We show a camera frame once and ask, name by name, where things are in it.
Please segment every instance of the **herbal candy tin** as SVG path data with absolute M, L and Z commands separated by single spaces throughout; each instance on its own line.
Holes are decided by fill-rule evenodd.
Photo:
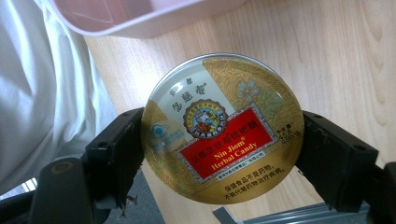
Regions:
M 160 81 L 141 133 L 148 164 L 175 192 L 200 203 L 241 203 L 290 172 L 304 119 L 292 91 L 268 66 L 209 54 Z

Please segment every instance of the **white cloth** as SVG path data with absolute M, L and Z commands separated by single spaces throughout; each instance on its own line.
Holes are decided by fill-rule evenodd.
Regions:
M 115 117 L 84 38 L 45 0 L 0 1 L 0 195 Z

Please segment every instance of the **wooden desk surface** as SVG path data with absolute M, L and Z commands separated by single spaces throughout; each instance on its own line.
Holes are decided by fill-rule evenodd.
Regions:
M 144 106 L 156 83 L 188 59 L 244 54 L 268 64 L 304 110 L 318 113 L 396 161 L 396 1 L 247 0 L 237 10 L 151 39 L 86 37 L 118 112 Z M 217 205 L 166 187 L 144 164 L 166 223 L 217 223 Z M 293 170 L 261 197 L 229 205 L 239 220 L 320 203 Z

